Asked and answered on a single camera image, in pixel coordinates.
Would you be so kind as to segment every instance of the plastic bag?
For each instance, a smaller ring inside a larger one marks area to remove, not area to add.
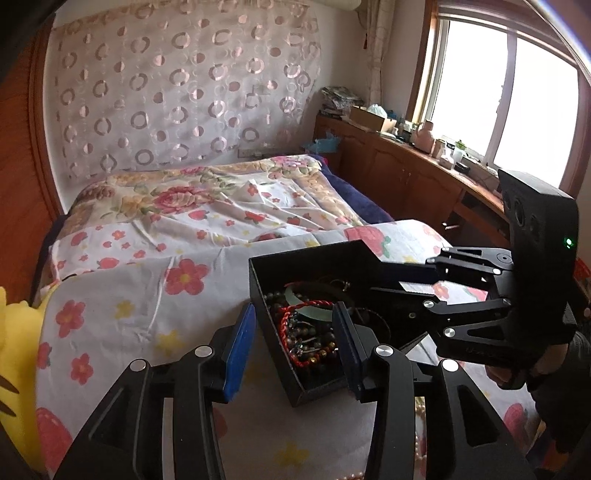
[[[323,153],[335,153],[339,148],[340,137],[334,136],[330,132],[326,132],[326,138],[317,138],[312,143],[304,144],[302,147],[306,153],[315,155]]]
[[[386,110],[384,110],[381,106],[379,106],[377,103],[370,105],[368,107],[368,112],[372,113],[374,115],[378,115],[382,118],[388,118],[388,115],[386,114]]]

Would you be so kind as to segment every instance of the wooden bed frame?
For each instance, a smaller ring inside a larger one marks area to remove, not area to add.
[[[43,124],[43,70],[53,17],[0,84],[0,286],[27,299],[41,242],[61,214]]]

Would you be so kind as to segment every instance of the red bracelet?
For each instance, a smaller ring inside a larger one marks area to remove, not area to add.
[[[289,355],[293,364],[298,368],[307,367],[310,365],[310,361],[306,360],[305,362],[301,362],[297,355],[290,352],[289,347],[287,346],[287,320],[289,319],[292,312],[302,307],[332,307],[333,302],[327,300],[310,300],[304,301],[299,303],[298,305],[289,305],[288,307],[282,307],[281,312],[283,313],[283,317],[279,322],[279,338],[281,339],[281,343],[283,344],[283,348]]]

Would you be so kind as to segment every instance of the blue blanket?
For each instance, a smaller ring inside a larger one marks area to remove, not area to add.
[[[365,222],[375,224],[393,221],[393,218],[386,211],[377,206],[351,184],[332,173],[323,157],[320,155],[311,156],[322,164],[322,173],[329,183]]]

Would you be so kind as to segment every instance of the pearl necklace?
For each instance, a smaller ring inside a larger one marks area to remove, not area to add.
[[[425,421],[425,398],[414,397],[414,414],[418,415],[419,418]],[[415,468],[419,466],[423,467],[423,464],[427,462],[427,455],[421,455],[421,445],[418,439],[417,432],[414,433],[414,465]],[[345,475],[342,478],[336,480],[363,480],[365,474],[363,472],[354,473],[353,475]]]

